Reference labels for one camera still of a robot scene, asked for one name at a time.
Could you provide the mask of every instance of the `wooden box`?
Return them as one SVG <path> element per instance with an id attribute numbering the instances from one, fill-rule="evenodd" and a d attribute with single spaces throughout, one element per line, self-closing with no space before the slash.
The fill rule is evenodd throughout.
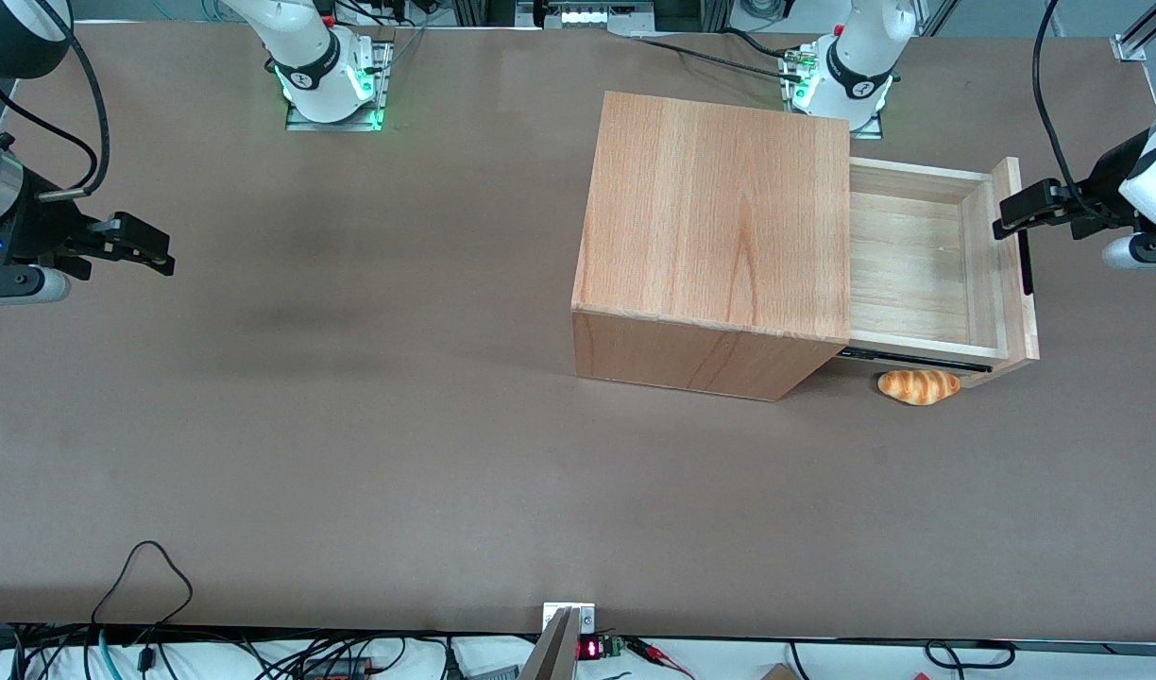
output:
<path id="1" fill-rule="evenodd" d="M 978 384 L 1037 359 L 992 173 L 849 157 L 845 121 L 608 91 L 578 375 L 775 400 L 833 356 Z"/>

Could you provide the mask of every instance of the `bread roll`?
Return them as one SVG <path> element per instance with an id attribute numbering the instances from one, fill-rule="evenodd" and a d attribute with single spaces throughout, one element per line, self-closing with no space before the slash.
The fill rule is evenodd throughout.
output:
<path id="1" fill-rule="evenodd" d="M 933 405 L 959 391 L 959 378 L 946 370 L 890 370 L 876 384 L 881 392 L 914 406 Z"/>

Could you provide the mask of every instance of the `table surface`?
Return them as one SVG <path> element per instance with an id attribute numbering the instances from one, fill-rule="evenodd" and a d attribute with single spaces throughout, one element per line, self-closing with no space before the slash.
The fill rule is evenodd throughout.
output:
<path id="1" fill-rule="evenodd" d="M 1103 237 L 1032 235 L 1044 360 L 929 409 L 842 361 L 780 404 L 587 382 L 603 91 L 773 108 L 772 82 L 602 31 L 431 31 L 387 130 L 284 133 L 246 27 L 80 34 L 112 140 L 83 209 L 165 229 L 178 272 L 0 310 L 0 620 L 86 620 L 158 539 L 185 623 L 529 630 L 573 598 L 625 633 L 1156 641 L 1156 274 L 1106 271 Z M 1055 176 L 1029 60 L 916 39 L 854 154 Z M 1045 46 L 1045 98 L 1082 176 L 1155 116 L 1103 39 Z M 20 99 L 95 138 L 72 60 Z M 179 599 L 148 554 L 106 619 Z"/>

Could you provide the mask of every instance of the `wooden panel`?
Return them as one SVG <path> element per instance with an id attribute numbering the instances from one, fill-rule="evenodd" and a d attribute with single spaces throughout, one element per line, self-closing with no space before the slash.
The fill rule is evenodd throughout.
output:
<path id="1" fill-rule="evenodd" d="M 980 172 L 851 158 L 851 191 L 957 205 L 988 177 Z"/>
<path id="2" fill-rule="evenodd" d="M 1023 187 L 1018 158 L 1006 157 L 991 172 L 993 176 L 993 215 L 998 214 L 998 202 L 1017 193 Z M 1001 339 L 1006 345 L 1006 359 L 993 365 L 991 374 L 977 374 L 959 379 L 965 387 L 990 382 L 1009 374 L 1040 357 L 1040 337 L 1036 331 L 1035 296 L 1024 296 L 1023 275 L 1020 268 L 1018 241 L 1014 237 L 996 242 L 998 294 L 1001 301 Z"/>
<path id="3" fill-rule="evenodd" d="M 584 378 L 772 401 L 844 346 L 586 312 L 573 315 L 573 332 Z"/>
<path id="4" fill-rule="evenodd" d="M 968 342 L 956 205 L 851 193 L 851 337 Z"/>
<path id="5" fill-rule="evenodd" d="M 846 124 L 608 91 L 573 308 L 845 341 Z"/>
<path id="6" fill-rule="evenodd" d="M 968 342 L 1006 354 L 1002 297 L 998 284 L 998 244 L 990 224 L 998 217 L 993 180 L 987 179 L 959 204 L 959 246 L 968 310 Z"/>

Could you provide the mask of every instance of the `open drawer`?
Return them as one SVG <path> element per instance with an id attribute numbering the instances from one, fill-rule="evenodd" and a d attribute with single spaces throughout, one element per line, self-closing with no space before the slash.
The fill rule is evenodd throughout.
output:
<path id="1" fill-rule="evenodd" d="M 1017 241 L 993 239 L 1018 161 L 990 173 L 851 158 L 851 332 L 838 355 L 944 368 L 965 386 L 1035 361 Z"/>

